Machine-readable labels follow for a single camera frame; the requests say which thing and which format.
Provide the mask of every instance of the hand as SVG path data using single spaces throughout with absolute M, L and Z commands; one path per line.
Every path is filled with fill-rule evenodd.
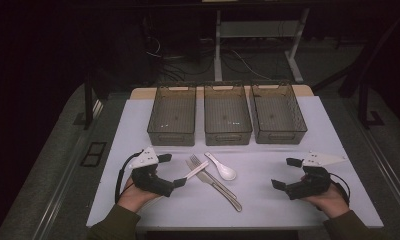
M 132 178 L 128 178 L 124 189 L 125 190 L 122 192 L 117 204 L 134 213 L 138 212 L 146 202 L 160 197 L 160 195 L 156 193 L 147 192 L 137 188 L 134 185 Z
M 350 211 L 338 188 L 331 184 L 328 191 L 317 196 L 302 198 L 319 207 L 329 218 L 335 218 Z

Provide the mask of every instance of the dark background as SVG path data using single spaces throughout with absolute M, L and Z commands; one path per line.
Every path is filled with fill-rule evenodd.
M 339 10 L 312 8 L 304 37 L 366 39 L 383 32 L 387 16 L 399 15 L 397 8 L 381 6 L 350 6 L 349 14 Z M 146 31 L 142 15 L 75 12 L 65 1 L 0 0 L 0 226 L 63 106 L 87 77 L 101 98 L 111 91 L 149 86 L 157 73 L 145 54 L 146 32 L 194 58 L 198 38 L 213 37 L 213 14 L 175 14 L 179 21 L 169 24 L 167 13 L 157 13 L 155 28 Z M 234 11 L 226 16 L 244 19 L 251 14 Z M 178 35 L 187 23 L 198 30 Z M 373 86 L 400 116 L 400 25 L 370 72 Z

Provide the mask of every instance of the person's left hand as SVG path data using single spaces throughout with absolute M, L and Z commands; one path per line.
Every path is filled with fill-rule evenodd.
M 129 177 L 125 184 L 125 190 L 122 192 L 118 205 L 124 207 L 134 213 L 138 212 L 140 208 L 148 201 L 160 197 L 156 193 L 147 192 L 137 188 Z

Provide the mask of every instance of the white spoon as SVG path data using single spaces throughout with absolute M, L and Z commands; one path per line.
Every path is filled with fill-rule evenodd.
M 220 163 L 210 152 L 205 152 L 204 155 L 212 160 L 212 162 L 218 168 L 219 174 L 224 180 L 234 180 L 234 178 L 237 176 L 237 173 L 233 169 Z

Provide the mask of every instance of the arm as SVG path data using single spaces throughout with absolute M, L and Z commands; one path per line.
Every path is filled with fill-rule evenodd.
M 118 203 L 113 206 L 103 221 L 91 227 L 87 239 L 135 240 L 135 226 L 140 220 L 140 216 L 136 212 L 146 202 L 156 197 L 159 195 L 135 187 L 132 179 L 129 178 Z
M 327 192 L 304 198 L 319 207 L 329 218 L 324 226 L 332 240 L 388 240 L 381 232 L 371 230 L 350 210 L 336 186 Z

